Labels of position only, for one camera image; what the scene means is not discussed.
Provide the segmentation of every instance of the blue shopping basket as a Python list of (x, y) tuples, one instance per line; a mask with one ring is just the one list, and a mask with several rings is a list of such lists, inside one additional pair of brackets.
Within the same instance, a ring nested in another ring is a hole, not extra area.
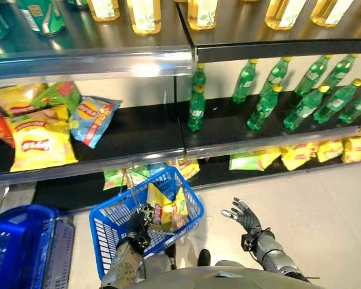
[(130, 216), (136, 212), (137, 203), (146, 203), (147, 188), (150, 183), (155, 184), (170, 200), (174, 200), (178, 189), (183, 187), (188, 217), (186, 224), (175, 231), (174, 235), (149, 231), (151, 244), (144, 251), (145, 256), (161, 252), (174, 244), (181, 236), (192, 230), (203, 216), (203, 206), (198, 197), (174, 167), (160, 171), (134, 188), (93, 208), (90, 213), (90, 226), (100, 279), (110, 269), (118, 241), (126, 237), (127, 223)]

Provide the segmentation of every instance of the blue chip bag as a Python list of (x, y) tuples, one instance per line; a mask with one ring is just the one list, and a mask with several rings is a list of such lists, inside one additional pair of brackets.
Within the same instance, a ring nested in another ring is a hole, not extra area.
[(84, 98), (70, 118), (71, 135), (75, 140), (95, 148), (119, 106), (90, 97)]

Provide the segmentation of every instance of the store shelf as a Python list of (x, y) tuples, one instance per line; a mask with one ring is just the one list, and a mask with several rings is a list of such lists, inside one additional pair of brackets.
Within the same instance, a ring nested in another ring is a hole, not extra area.
[[(360, 95), (361, 87), (354, 98)], [(251, 131), (246, 125), (258, 102), (258, 95), (248, 96), (240, 105), (233, 103), (231, 98), (208, 99), (202, 129), (198, 132), (191, 132), (187, 127), (188, 102), (178, 103), (187, 157), (215, 157), (271, 146), (287, 146), (361, 134), (361, 116), (354, 123), (347, 125), (338, 121), (338, 114), (322, 125), (308, 117), (295, 131), (287, 130), (283, 126), (283, 120), (290, 113), (292, 96), (293, 92), (283, 92), (279, 95), (277, 107), (260, 131)]]
[(66, 29), (52, 37), (32, 31), (16, 4), (0, 5), (11, 29), (0, 41), (0, 85), (191, 73), (191, 48), (173, 1), (161, 1), (161, 32), (147, 36), (134, 34), (126, 1), (110, 22), (57, 2)]
[(214, 29), (194, 31), (187, 24), (187, 6), (178, 4), (198, 62), (317, 54), (361, 53), (361, 1), (354, 1), (334, 28), (310, 20), (316, 0), (307, 0), (291, 30), (269, 28), (264, 18), (269, 1), (218, 2)]
[(125, 168), (182, 157), (182, 134), (175, 115), (174, 104), (118, 109), (95, 149), (72, 139), (78, 162), (41, 170), (9, 173), (14, 150), (0, 141), (0, 183), (86, 175), (107, 167)]

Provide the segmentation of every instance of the stacked blue baskets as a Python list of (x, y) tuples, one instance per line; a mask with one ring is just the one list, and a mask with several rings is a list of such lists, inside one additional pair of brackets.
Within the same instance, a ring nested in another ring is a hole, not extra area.
[(0, 214), (0, 289), (67, 288), (74, 227), (39, 205)]
[(145, 255), (161, 252), (171, 246), (181, 236), (192, 230), (202, 217), (202, 204), (182, 175), (174, 167), (168, 167), (137, 185), (132, 190), (128, 190), (100, 204), (92, 209), (90, 213), (92, 241), (94, 243), (97, 272), (100, 279), (110, 269), (111, 260), (115, 256), (118, 241), (126, 236), (126, 226), (130, 216), (136, 212), (139, 204), (146, 203), (147, 188), (150, 183), (155, 184), (170, 200), (174, 200), (178, 189), (183, 187), (188, 217), (186, 224), (175, 231), (174, 235), (149, 232), (151, 244), (144, 251)]

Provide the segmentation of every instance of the white tile floor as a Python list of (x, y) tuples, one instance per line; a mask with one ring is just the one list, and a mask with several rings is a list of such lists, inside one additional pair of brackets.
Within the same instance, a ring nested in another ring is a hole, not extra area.
[[(259, 268), (240, 246), (244, 230), (220, 214), (240, 197), (271, 227), (277, 240), (312, 282), (325, 288), (361, 288), (361, 164), (290, 178), (199, 191), (205, 216), (177, 244), (178, 267), (194, 266), (199, 251)], [(75, 217), (69, 289), (98, 289), (88, 213)]]

